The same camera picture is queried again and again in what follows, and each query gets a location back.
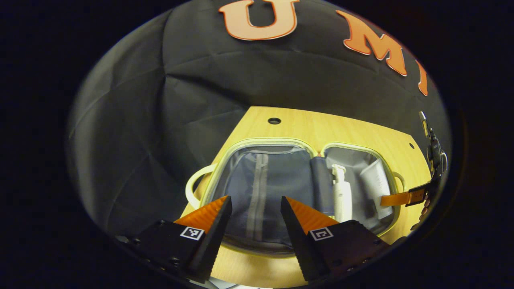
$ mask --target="black fabric backdrop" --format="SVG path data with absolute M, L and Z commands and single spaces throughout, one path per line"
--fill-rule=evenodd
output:
M 159 15 L 117 43 L 83 83 L 69 120 L 69 167 L 103 230 L 131 235 L 177 219 L 187 179 L 212 162 L 250 105 L 376 123 L 412 135 L 423 152 L 424 111 L 451 157 L 440 95 L 431 79 L 429 95 L 419 91 L 419 68 L 404 45 L 407 77 L 344 47 L 350 29 L 335 12 L 341 8 L 322 0 L 295 3 L 298 25 L 286 37 L 238 40 L 218 12 L 230 2 L 193 0 Z M 252 24 L 273 22 L 270 3 L 249 10 Z
M 126 255 L 91 221 L 69 180 L 63 147 L 71 103 L 92 65 L 141 23 L 178 3 L 2 4 L 7 247 L 0 273 L 7 288 L 181 287 Z M 505 139 L 512 58 L 505 51 L 512 5 L 437 0 L 342 5 L 422 59 L 450 119 L 462 128 L 454 132 L 454 143 L 464 147 L 452 152 L 454 170 L 443 194 L 455 198 L 452 205 L 430 215 L 417 231 L 421 237 L 409 238 L 402 251 L 333 287 L 512 287 L 504 237 L 510 231 L 504 223 L 511 219 L 508 170 L 503 170 L 511 155 Z

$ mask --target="wooden table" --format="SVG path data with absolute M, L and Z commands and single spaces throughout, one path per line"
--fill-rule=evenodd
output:
M 268 123 L 268 119 L 272 117 L 280 118 L 281 123 Z M 318 152 L 329 142 L 367 147 L 381 154 L 391 170 L 404 177 L 408 188 L 425 184 L 430 180 L 430 171 L 423 153 L 408 134 L 351 118 L 278 107 L 252 106 L 212 163 L 218 163 L 233 144 L 252 137 L 297 138 L 307 142 Z M 207 174 L 198 185 L 195 191 L 198 199 L 205 191 L 209 180 L 210 174 Z M 398 192 L 402 192 L 401 182 L 398 179 L 396 182 Z M 411 226 L 418 222 L 422 208 L 423 204 L 402 206 L 396 225 L 381 238 L 391 244 L 398 238 L 407 236 Z M 188 204 L 182 216 L 193 210 Z M 250 256 L 223 246 L 219 248 L 211 276 L 255 287 L 292 287 L 307 284 L 296 257 L 272 259 Z

